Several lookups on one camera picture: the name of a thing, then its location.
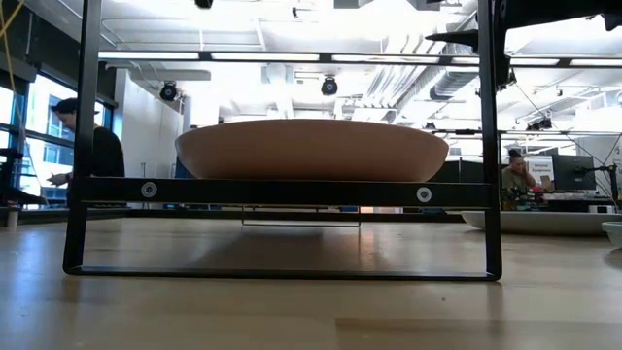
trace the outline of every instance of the black metal frame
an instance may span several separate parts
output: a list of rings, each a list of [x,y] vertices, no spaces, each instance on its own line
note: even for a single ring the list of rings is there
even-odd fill
[[[98,44],[102,0],[84,3],[79,110],[74,180],[63,270],[72,275],[139,277],[297,278],[342,280],[496,281],[501,278],[499,138],[496,124],[495,58],[491,0],[479,0],[480,78],[484,178],[486,184],[429,184],[330,181],[238,181],[92,178],[89,157],[93,142]],[[237,205],[326,205],[389,207],[464,207],[485,210],[486,271],[363,272],[315,270],[193,269],[92,267],[83,265],[86,206],[90,202],[166,202]]]

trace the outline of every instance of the cable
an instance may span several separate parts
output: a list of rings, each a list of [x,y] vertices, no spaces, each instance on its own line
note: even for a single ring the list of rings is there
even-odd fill
[[[529,103],[532,104],[532,106],[534,106],[534,108],[536,108],[536,110],[542,114],[545,118],[548,118],[546,116],[546,114],[544,114],[544,112],[542,112],[542,110],[540,110],[539,107],[536,106],[536,104],[533,102],[533,100],[529,97],[529,95],[527,93],[525,93],[525,91],[518,85],[515,84],[515,86],[521,91],[521,93],[523,94],[523,96],[525,96],[525,98],[529,101]],[[551,124],[553,125],[553,127],[555,127],[558,131],[562,131],[559,129],[559,127],[557,127],[553,122],[551,122]],[[609,153],[607,154],[605,161],[602,161],[600,159],[598,159],[597,157],[595,157],[593,154],[591,154],[588,150],[586,150],[584,147],[582,147],[581,145],[578,144],[578,142],[576,142],[574,139],[572,139],[570,136],[568,136],[567,134],[564,134],[573,144],[574,146],[578,147],[581,151],[585,152],[587,155],[589,155],[590,157],[592,157],[593,159],[595,159],[601,166],[606,166],[605,165],[605,161],[607,161],[609,159],[609,157],[611,156],[611,154],[613,153],[613,151],[615,151],[615,146],[617,145],[618,141],[620,140],[620,137],[622,137],[622,134],[618,134],[618,138],[616,139],[616,141],[613,143],[613,146],[611,147],[611,150],[609,151]],[[613,193],[609,192],[609,189],[611,188],[612,184],[610,179],[607,178],[607,176],[605,176],[605,181],[607,182],[608,186],[603,186],[603,183],[596,177],[596,173],[593,173],[594,176],[594,180],[595,182],[603,189],[603,192],[606,194],[607,197],[609,197],[609,199],[614,203],[615,207],[617,208],[617,202],[615,201],[615,198],[613,198]]]
[[[13,90],[13,97],[14,97],[14,103],[15,104],[17,102],[17,88],[16,88],[15,77],[13,75],[13,62],[11,60],[11,50],[10,50],[10,46],[9,46],[9,36],[5,35],[5,33],[7,32],[7,30],[9,30],[9,27],[11,26],[11,23],[16,18],[17,14],[19,13],[19,10],[21,10],[23,5],[24,5],[24,0],[20,0],[19,3],[17,4],[16,9],[13,11],[13,13],[9,17],[9,19],[5,22],[5,20],[4,20],[4,2],[0,1],[0,23],[2,24],[2,30],[0,30],[0,38],[4,39],[4,48],[5,48],[5,52],[6,52],[6,56],[7,56],[7,65],[8,65],[8,68],[9,68],[9,81],[11,82],[11,89]],[[24,149],[25,149],[25,151],[27,153],[27,157],[30,159],[30,166],[32,166],[32,172],[34,173],[35,178],[37,179],[37,183],[39,184],[39,188],[42,189],[43,188],[43,184],[41,183],[41,180],[39,179],[39,176],[37,175],[37,169],[35,168],[35,161],[32,159],[32,154],[30,153],[30,145],[26,141],[26,125],[24,125],[23,113],[22,113],[22,111],[21,111],[21,109],[19,107],[20,106],[18,106],[16,104],[17,122],[18,122],[18,128],[19,128],[18,139],[19,139],[19,142],[23,142],[23,144],[24,144]],[[50,203],[48,202],[48,199],[44,198],[44,200],[46,201],[46,205],[50,206]]]

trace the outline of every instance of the person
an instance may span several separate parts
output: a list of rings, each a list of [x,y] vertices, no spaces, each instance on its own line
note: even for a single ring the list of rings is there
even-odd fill
[[[78,112],[78,100],[68,98],[51,106],[52,112],[60,119],[65,127],[76,131]],[[93,131],[93,153],[91,157],[91,175],[98,177],[125,177],[125,164],[123,162],[123,149],[119,137],[109,129],[95,125]],[[56,186],[69,184],[73,172],[66,174],[52,174],[50,181]],[[67,190],[69,201],[70,189]]]
[[[527,170],[525,159],[516,150],[509,151],[509,165],[501,171],[501,187],[525,191],[536,185],[536,179]]]

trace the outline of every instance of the white ceiling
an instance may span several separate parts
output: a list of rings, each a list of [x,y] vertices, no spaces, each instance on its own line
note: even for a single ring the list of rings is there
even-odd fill
[[[76,39],[80,36],[82,3],[82,0],[26,0],[35,13]],[[292,3],[300,8],[299,18],[292,16]],[[216,0],[212,10],[199,11],[191,0],[104,0],[101,50],[399,53],[404,52],[403,39],[408,37],[410,42],[405,51],[424,53],[432,43],[420,42],[419,38],[455,27],[472,14],[476,1],[463,0],[461,8],[441,12],[418,12],[406,0],[375,0],[357,10],[335,10],[332,3],[332,0]],[[433,46],[431,52],[438,53],[440,48],[442,45]],[[622,53],[622,29],[606,32],[600,17],[581,18],[510,31],[506,48],[516,55],[618,55]],[[273,92],[261,82],[261,66],[154,62],[143,69],[208,70],[212,80],[205,84],[219,91],[224,101],[222,113],[244,115],[265,114],[267,108],[275,105]],[[405,92],[407,80],[397,75],[404,71],[388,69],[294,65],[296,72],[335,75],[339,83],[336,97],[341,98],[366,95],[381,72],[394,75],[386,81],[385,93]],[[500,93],[499,124],[505,127],[515,125],[517,118],[532,114],[535,110],[532,102],[544,108],[585,89],[622,88],[622,70],[517,69],[516,76],[518,85],[532,101],[516,87]],[[323,97],[320,83],[294,84],[290,89],[294,108],[332,111],[336,98]],[[565,91],[564,96],[533,94],[536,90],[556,87]],[[418,96],[405,109],[408,111],[404,113],[405,118],[398,121],[421,126],[427,115],[434,118],[442,115],[443,120],[436,121],[437,126],[442,123],[447,127],[477,127],[479,100],[475,88],[476,81],[461,89],[452,101],[455,103],[419,102],[430,97]]]

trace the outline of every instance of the ceiling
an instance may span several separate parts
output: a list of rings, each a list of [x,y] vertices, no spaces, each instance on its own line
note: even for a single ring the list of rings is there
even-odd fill
[[[475,27],[476,0],[462,0],[461,5],[440,11],[418,11],[407,0],[375,0],[358,9],[339,9],[343,1],[216,0],[211,10],[199,11],[191,0],[104,0],[100,49],[472,54],[468,49],[445,47],[423,37],[457,27]],[[31,10],[76,39],[80,36],[82,2],[26,0]],[[292,14],[293,6],[297,17]],[[512,55],[619,55],[622,29],[606,32],[601,17],[516,29],[508,33],[506,51]],[[472,72],[436,67],[286,66],[290,72],[286,90],[274,90],[266,82],[264,64],[152,62],[141,64],[142,73],[127,67],[134,70],[135,80],[152,80],[142,83],[154,89],[163,82],[147,77],[151,72],[158,76],[191,70],[201,77],[198,73],[209,71],[210,81],[200,83],[218,91],[221,115],[231,121],[267,115],[269,110],[291,103],[295,117],[307,118],[311,114],[302,112],[320,111],[318,116],[328,113],[356,120],[384,119],[413,127],[429,121],[439,128],[480,125],[475,94],[479,83]],[[498,95],[500,128],[524,130],[526,123],[540,115],[535,105],[559,118],[559,125],[566,124],[563,121],[572,119],[580,103],[601,92],[622,89],[622,70],[523,68],[515,73],[518,87]],[[320,93],[324,76],[336,78],[339,90],[335,96]],[[439,91],[439,84],[449,87],[448,98],[431,97],[431,88]],[[397,117],[388,118],[391,113]]]

